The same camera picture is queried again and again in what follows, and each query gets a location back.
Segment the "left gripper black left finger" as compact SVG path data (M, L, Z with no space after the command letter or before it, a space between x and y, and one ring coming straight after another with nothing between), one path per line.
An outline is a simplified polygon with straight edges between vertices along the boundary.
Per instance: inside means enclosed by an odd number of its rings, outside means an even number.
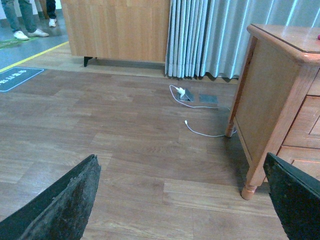
M92 212L101 166L89 155L0 223L2 240L79 240Z

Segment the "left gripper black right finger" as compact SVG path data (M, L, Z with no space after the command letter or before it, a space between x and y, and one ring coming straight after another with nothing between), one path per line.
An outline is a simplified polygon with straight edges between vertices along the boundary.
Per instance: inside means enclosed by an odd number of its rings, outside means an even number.
M266 155L263 169L270 198L290 240L320 238L320 181L273 153Z

